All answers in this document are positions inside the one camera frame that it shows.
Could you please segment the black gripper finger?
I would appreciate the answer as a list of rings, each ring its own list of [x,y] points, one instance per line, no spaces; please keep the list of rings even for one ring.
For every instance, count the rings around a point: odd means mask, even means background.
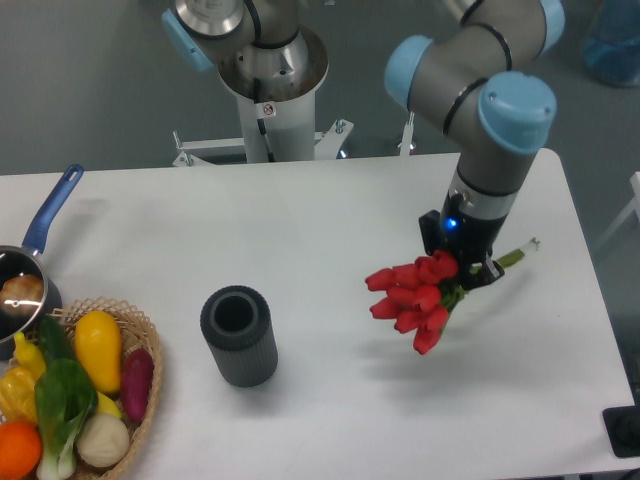
[[[463,289],[471,291],[489,286],[504,276],[503,267],[495,260],[488,258],[478,265],[470,265],[463,274]]]
[[[425,253],[433,255],[442,246],[440,212],[429,211],[419,217],[418,223]]]

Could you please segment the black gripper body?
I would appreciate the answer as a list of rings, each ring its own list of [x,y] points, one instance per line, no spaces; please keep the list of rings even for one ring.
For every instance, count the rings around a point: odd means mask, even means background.
[[[484,262],[511,210],[511,196],[450,190],[437,221],[436,250],[450,252],[460,264]]]

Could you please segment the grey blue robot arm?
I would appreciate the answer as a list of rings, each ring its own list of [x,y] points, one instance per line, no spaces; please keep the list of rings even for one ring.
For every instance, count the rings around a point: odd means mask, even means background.
[[[556,113],[551,89],[522,67],[558,41],[564,21],[558,1],[469,1],[457,35],[409,37],[386,64],[394,101],[460,147],[443,207],[419,225],[425,251],[451,253],[466,289],[504,273],[493,244]],[[173,1],[162,24],[191,67],[215,68],[235,95],[249,162],[316,158],[328,58],[296,2]]]

